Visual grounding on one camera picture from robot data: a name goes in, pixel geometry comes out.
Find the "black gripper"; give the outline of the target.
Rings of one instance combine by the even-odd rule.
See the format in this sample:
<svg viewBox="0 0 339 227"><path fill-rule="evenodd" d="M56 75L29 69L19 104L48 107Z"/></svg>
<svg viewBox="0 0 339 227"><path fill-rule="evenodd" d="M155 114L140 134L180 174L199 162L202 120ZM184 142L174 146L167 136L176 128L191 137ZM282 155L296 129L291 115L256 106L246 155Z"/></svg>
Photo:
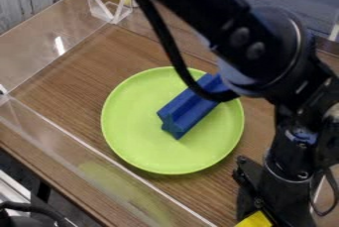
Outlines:
<svg viewBox="0 0 339 227"><path fill-rule="evenodd" d="M264 156L260 165L246 156L239 156L232 173L240 186L238 220L262 211L272 227L316 227L310 206L314 174L311 160L304 157L276 160L272 156Z"/></svg>

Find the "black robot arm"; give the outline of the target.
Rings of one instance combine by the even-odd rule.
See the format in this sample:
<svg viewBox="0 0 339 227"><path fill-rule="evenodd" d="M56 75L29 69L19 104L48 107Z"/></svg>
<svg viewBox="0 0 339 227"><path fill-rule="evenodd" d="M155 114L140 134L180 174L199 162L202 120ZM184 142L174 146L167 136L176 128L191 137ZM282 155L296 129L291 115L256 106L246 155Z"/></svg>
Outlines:
<svg viewBox="0 0 339 227"><path fill-rule="evenodd" d="M204 98L259 97L275 107L275 136L263 161L238 158L238 219L260 214L271 227L318 227L320 184L339 203L339 75L319 59L315 39L298 18L246 0L136 0L188 87ZM167 25L163 4L206 39L228 89L212 93L191 77Z"/></svg>

